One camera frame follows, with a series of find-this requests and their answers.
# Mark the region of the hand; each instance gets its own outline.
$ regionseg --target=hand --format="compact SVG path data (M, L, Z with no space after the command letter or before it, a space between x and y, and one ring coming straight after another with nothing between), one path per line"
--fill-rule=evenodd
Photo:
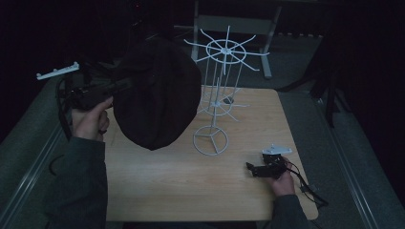
M103 136L110 125L106 109L110 108L113 98L97 104L91 111L72 109L73 136L90 140L103 141Z
M291 169L291 163L288 163L289 160L285 157L284 160L286 161L287 168ZM265 181L270 184L276 197L295 195L294 180L289 171L285 171L278 179L267 177Z

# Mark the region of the white wire display rack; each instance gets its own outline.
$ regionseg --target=white wire display rack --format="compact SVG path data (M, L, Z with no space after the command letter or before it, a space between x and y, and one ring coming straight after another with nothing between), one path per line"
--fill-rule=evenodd
M202 85L202 98L200 101L202 109L199 113L206 112L212 115L212 119L210 125L203 126L196 131L193 137L193 143L200 153L208 156L216 156L222 153L228 146L228 136L223 129L217 126L217 117L221 115L229 115L235 121L239 121L231 114L232 107L248 107L248 105L237 105L234 103L235 94L240 90L238 88L238 82L241 76L242 67L246 66L252 71L259 71L259 69L255 69L245 63L246 57L248 55L268 55L268 53L247 52L244 48L244 44L253 40L256 35L253 35L250 39L247 39L242 43L238 43L229 40L229 30L230 27L228 26L226 39L217 40L201 30L201 33L210 40L206 45L184 40L184 42L189 45L204 47L207 54L207 56L196 60L196 62L206 60L205 76ZM239 65L236 81L234 85L228 87L231 68L236 65ZM213 77L211 85L208 85L207 81L210 71L213 71ZM199 144L200 141L206 140L212 143L212 148L204 149L201 144Z

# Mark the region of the person's left hand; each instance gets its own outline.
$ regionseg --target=person's left hand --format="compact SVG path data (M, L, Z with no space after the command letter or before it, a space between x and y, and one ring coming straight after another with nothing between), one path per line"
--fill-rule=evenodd
M97 104L91 111L72 109L73 136L89 140L103 141L103 134L110 125L106 109L110 108L113 98Z

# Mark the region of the dark background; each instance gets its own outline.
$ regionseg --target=dark background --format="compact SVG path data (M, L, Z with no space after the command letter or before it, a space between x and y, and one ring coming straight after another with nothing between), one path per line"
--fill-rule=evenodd
M145 15L158 31L164 31L171 22L193 24L194 1L174 1L173 14L168 13L167 2L2 1L0 141L45 85L47 80L36 80L37 73L72 65L81 54L102 62L122 57L140 38L131 25ZM264 11L251 11L257 8L247 8L240 2L245 1L201 1L201 10L266 17L275 9L276 1L249 3L263 5ZM400 177L405 160L402 1L290 1L282 5L277 32L292 33L297 38L300 33L324 36L310 67L339 69L338 86L404 204Z

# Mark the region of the hat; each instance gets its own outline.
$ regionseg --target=hat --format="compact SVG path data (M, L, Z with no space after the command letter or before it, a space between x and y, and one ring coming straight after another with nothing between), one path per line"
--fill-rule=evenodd
M155 38L136 45L114 73L134 79L131 89L114 95L114 115L124 135L156 150L175 141L197 114L201 72L174 43Z

